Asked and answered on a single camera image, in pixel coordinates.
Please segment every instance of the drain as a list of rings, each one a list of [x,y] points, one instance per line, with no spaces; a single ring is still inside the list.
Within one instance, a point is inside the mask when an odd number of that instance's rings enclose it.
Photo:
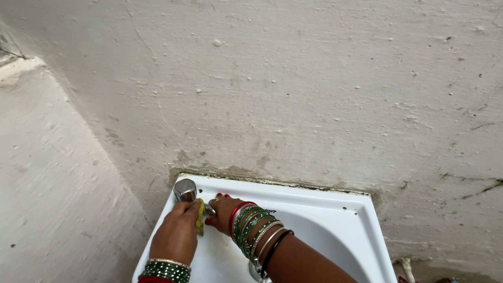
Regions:
[[[251,277],[259,282],[259,283],[271,283],[271,279],[269,277],[267,277],[266,275],[266,279],[262,279],[260,278],[260,269],[258,267],[256,267],[255,265],[253,265],[253,263],[251,261],[248,262],[248,272],[250,273]]]

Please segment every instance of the yellow sponge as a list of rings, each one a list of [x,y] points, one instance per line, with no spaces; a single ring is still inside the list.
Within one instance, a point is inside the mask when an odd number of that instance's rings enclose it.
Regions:
[[[204,235],[204,229],[203,229],[204,201],[200,198],[198,198],[197,200],[201,203],[201,206],[199,207],[199,213],[197,214],[196,228],[197,228],[197,234],[203,236]]]

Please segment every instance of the washbasin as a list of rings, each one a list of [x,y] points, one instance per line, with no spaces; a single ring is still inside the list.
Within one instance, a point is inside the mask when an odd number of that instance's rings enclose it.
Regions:
[[[189,174],[181,174],[178,180],[185,178],[195,182],[197,197],[205,202],[221,192],[257,203],[359,283],[396,282],[372,200],[366,195]],[[171,192],[138,262],[133,283],[138,282],[148,260],[153,235],[175,203]],[[190,282],[256,283],[248,270],[248,260],[233,241],[213,227],[204,229],[204,237],[198,236]]]

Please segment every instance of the red sleeve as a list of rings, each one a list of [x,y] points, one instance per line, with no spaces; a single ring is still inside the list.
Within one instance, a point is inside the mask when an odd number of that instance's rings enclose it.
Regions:
[[[168,279],[153,277],[153,276],[143,276],[140,278],[138,283],[173,283]]]

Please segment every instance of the black bangle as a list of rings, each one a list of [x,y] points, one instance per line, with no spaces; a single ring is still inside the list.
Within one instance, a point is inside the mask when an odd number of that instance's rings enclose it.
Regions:
[[[267,253],[267,256],[266,256],[266,258],[264,260],[264,264],[262,265],[262,270],[260,271],[260,277],[262,279],[265,279],[264,275],[266,274],[266,268],[267,268],[267,265],[269,265],[269,261],[271,260],[271,257],[273,257],[274,250],[280,244],[281,240],[283,240],[283,238],[285,238],[286,235],[288,235],[288,234],[295,235],[295,233],[293,232],[293,230],[287,230],[286,232],[284,232],[283,234],[281,234],[281,236],[276,240],[276,242],[274,243],[274,245],[272,246],[272,248],[269,250],[269,253]]]

